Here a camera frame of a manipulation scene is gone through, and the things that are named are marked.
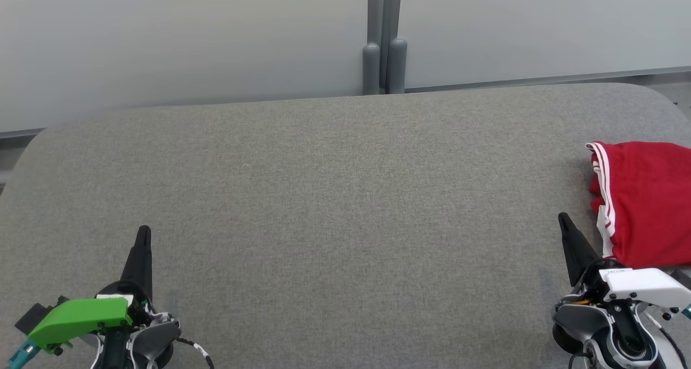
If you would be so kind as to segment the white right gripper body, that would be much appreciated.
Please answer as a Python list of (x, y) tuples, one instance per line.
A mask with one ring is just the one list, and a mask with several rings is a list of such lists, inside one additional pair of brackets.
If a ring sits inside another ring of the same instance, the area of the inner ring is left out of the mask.
[(673, 270), (658, 268), (605, 268), (594, 272), (595, 300), (640, 301), (661, 308), (685, 309), (691, 291), (670, 276)]

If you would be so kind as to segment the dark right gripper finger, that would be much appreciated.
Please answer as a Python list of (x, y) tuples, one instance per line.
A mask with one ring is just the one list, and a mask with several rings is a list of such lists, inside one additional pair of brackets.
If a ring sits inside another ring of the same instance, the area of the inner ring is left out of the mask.
[(587, 267), (599, 260), (600, 256), (567, 213), (558, 214), (558, 223), (567, 264), (568, 282), (574, 288)]

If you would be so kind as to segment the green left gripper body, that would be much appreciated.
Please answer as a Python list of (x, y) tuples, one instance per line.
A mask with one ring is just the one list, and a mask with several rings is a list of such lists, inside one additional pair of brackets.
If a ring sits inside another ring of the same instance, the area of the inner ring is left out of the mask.
[(28, 340), (53, 353), (77, 337), (149, 322), (153, 290), (143, 283), (116, 281), (93, 298), (68, 299), (49, 309), (28, 332)]

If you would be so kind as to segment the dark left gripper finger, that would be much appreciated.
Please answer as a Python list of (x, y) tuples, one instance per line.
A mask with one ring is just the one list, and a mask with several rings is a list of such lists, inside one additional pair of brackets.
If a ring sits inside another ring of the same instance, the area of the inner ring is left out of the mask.
[(132, 290), (138, 300), (153, 299), (151, 239), (151, 228), (141, 225), (121, 273), (121, 282)]

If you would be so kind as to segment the red basketball jersey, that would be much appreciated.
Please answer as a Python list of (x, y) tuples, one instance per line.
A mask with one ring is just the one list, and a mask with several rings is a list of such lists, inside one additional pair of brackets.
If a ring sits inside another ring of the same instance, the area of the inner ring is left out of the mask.
[(629, 268), (691, 266), (691, 148), (590, 142), (602, 255)]

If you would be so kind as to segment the grey partition post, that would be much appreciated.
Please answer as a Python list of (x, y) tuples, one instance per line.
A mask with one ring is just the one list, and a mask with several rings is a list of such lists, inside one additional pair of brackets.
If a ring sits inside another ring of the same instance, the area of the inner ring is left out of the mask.
[(401, 0), (382, 1), (380, 88), (386, 94), (405, 93), (407, 40), (399, 35)]
[(383, 0), (367, 0), (366, 43), (362, 49), (363, 95), (380, 93)]

